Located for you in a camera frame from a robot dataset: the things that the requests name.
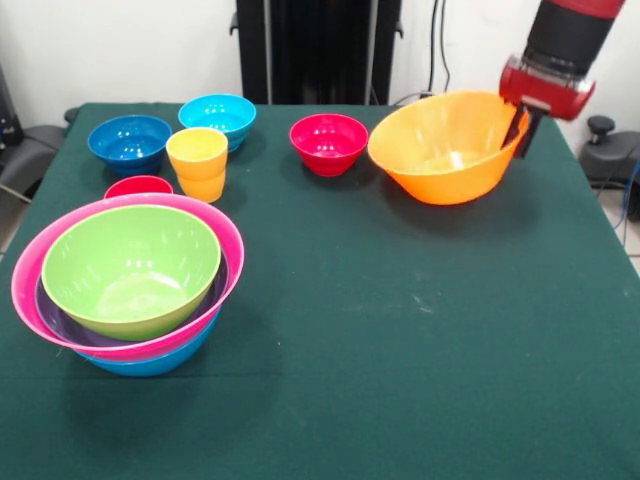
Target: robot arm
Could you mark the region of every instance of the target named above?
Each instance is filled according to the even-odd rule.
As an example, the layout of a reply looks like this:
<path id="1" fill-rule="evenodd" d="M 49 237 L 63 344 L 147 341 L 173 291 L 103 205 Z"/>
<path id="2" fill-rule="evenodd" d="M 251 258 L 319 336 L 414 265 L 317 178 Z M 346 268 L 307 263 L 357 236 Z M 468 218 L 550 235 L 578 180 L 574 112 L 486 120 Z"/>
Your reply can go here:
<path id="1" fill-rule="evenodd" d="M 527 134 L 516 152 L 523 157 L 544 115 L 573 120 L 595 82 L 586 78 L 625 0 L 542 0 L 522 58 L 511 57 L 500 79 L 500 95 L 516 105 L 505 144 L 529 112 Z"/>

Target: green bowl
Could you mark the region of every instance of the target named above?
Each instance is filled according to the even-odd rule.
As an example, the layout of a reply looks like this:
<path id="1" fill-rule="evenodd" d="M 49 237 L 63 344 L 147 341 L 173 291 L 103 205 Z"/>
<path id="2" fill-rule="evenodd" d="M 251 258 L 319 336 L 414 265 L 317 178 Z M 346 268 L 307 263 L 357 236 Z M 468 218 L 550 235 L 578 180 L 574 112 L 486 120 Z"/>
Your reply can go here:
<path id="1" fill-rule="evenodd" d="M 42 283 L 88 329 L 142 341 L 182 323 L 219 265 L 220 243 L 202 220 L 175 208 L 134 205 L 64 232 L 45 257 Z"/>

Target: white wall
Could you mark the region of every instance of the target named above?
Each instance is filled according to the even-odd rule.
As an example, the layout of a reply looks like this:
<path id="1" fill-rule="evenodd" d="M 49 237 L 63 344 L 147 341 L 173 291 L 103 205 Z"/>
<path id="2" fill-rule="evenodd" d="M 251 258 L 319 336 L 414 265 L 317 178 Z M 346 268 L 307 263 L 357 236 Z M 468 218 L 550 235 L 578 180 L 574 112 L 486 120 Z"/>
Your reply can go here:
<path id="1" fill-rule="evenodd" d="M 450 89 L 497 90 L 509 55 L 520 55 L 540 0 L 448 0 L 445 45 L 452 71 Z M 429 77 L 430 21 L 433 0 L 403 0 L 405 38 L 396 38 L 390 100 L 426 89 Z M 640 129 L 640 2 L 626 2 L 589 76 L 596 91 L 580 118 L 562 123 L 574 149 L 587 138 L 586 118 L 613 117 L 619 128 Z M 444 86 L 444 70 L 436 68 L 434 90 Z"/>
<path id="2" fill-rule="evenodd" d="M 0 64 L 25 126 L 84 102 L 241 93 L 234 0 L 0 0 Z"/>
<path id="3" fill-rule="evenodd" d="M 496 90 L 504 62 L 524 48 L 539 2 L 448 0 L 450 88 Z M 406 35 L 396 40 L 392 101 L 426 88 L 432 5 L 403 0 Z M 240 93 L 238 36 L 228 35 L 234 10 L 235 0 L 0 0 L 0 63 L 26 126 L 59 124 L 66 108 L 88 101 Z M 594 98 L 562 127 L 572 147 L 586 138 L 584 119 L 594 113 L 640 129 L 638 18 L 640 2 L 629 0 L 592 69 Z M 441 68 L 435 85 L 443 86 Z"/>

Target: pink bowl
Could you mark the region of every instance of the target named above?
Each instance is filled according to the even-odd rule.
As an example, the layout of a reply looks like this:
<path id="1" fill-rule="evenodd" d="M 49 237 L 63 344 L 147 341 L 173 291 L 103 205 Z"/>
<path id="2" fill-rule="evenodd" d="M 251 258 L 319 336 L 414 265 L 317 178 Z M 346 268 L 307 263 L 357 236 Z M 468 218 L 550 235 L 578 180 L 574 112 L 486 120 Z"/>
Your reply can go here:
<path id="1" fill-rule="evenodd" d="M 298 120 L 291 127 L 289 139 L 313 173 L 337 177 L 356 162 L 367 146 L 369 133 L 355 118 L 318 113 Z"/>
<path id="2" fill-rule="evenodd" d="M 173 193 L 173 187 L 164 178 L 155 175 L 136 175 L 123 178 L 109 187 L 104 198 L 119 197 L 131 193 Z"/>
<path id="3" fill-rule="evenodd" d="M 113 347 L 88 347 L 69 342 L 54 333 L 42 320 L 36 306 L 36 288 L 42 271 L 44 257 L 53 242 L 69 227 L 98 212 L 125 205 L 165 205 L 179 208 L 202 219 L 215 230 L 227 259 L 229 277 L 220 299 L 205 313 L 162 337 L 146 342 Z M 197 336 L 222 303 L 229 296 L 240 278 L 244 264 L 242 237 L 233 222 L 211 205 L 182 195 L 167 193 L 139 193 L 100 200 L 80 207 L 59 218 L 29 243 L 16 263 L 11 279 L 13 305 L 22 321 L 36 334 L 52 343 L 72 348 L 96 358 L 115 361 L 146 360 L 172 352 Z"/>

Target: floor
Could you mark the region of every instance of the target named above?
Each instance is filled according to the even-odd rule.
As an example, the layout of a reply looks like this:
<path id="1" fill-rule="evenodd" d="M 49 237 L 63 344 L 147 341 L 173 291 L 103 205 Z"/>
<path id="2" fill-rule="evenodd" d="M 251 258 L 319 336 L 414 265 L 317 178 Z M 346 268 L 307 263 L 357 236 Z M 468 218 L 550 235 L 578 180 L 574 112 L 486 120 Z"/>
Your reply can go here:
<path id="1" fill-rule="evenodd" d="M 605 190 L 600 193 L 598 200 L 609 222 L 611 222 L 611 226 L 615 227 L 616 234 L 624 245 L 631 263 L 640 275 L 640 222 L 620 221 L 622 195 L 621 190 Z M 27 209 L 28 205 L 22 204 L 15 210 L 12 218 L 0 221 L 0 261 L 13 240 Z"/>
<path id="2" fill-rule="evenodd" d="M 13 240 L 13 237 L 18 231 L 18 227 L 20 227 L 22 219 L 25 213 L 27 213 L 27 209 L 28 205 L 21 204 L 14 210 L 10 218 L 0 219 L 0 262 L 2 261 L 4 252 L 7 251 L 11 240 Z"/>

